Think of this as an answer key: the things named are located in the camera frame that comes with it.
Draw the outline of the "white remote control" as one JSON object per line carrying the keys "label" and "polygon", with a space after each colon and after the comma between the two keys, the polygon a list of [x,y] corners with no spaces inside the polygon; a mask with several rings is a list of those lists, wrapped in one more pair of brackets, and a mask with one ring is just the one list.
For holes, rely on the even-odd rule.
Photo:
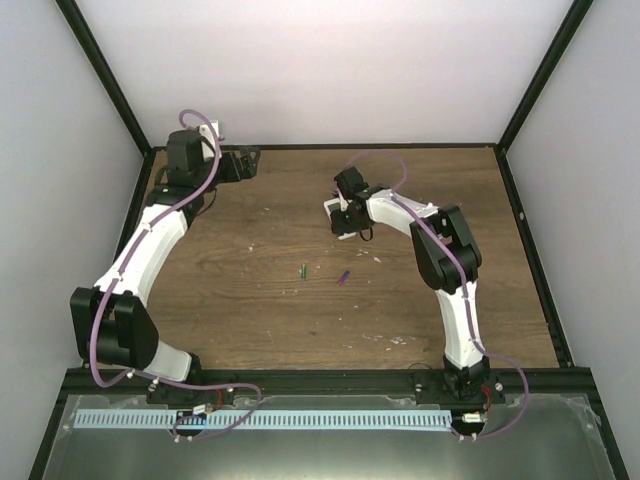
{"label": "white remote control", "polygon": [[347,219],[347,212],[341,209],[338,198],[327,200],[323,208],[330,221],[331,232],[338,240],[346,240],[355,237],[359,231]]}

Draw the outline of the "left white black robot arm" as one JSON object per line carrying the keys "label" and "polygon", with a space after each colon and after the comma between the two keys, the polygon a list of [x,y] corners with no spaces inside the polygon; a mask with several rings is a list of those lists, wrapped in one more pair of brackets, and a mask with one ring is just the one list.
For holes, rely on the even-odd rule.
{"label": "left white black robot arm", "polygon": [[127,376],[169,383],[170,393],[184,404],[203,395],[199,358],[161,340],[147,304],[169,254],[204,212],[205,195],[257,173],[258,148],[219,151],[215,141],[216,131],[207,125],[170,134],[167,162],[156,174],[132,237],[93,287],[79,287],[70,298],[79,355],[103,388],[113,383],[100,376],[99,367],[112,365]]}

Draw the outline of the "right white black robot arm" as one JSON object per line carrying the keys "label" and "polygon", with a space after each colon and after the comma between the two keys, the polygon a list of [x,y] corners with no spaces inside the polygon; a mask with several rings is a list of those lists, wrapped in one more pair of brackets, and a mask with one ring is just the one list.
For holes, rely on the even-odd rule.
{"label": "right white black robot arm", "polygon": [[437,207],[408,199],[383,185],[369,185],[355,167],[334,177],[324,202],[340,240],[386,225],[411,239],[423,282],[437,297],[445,332],[443,381],[447,396],[465,403],[488,380],[489,358],[478,325],[476,292],[482,256],[456,205]]}

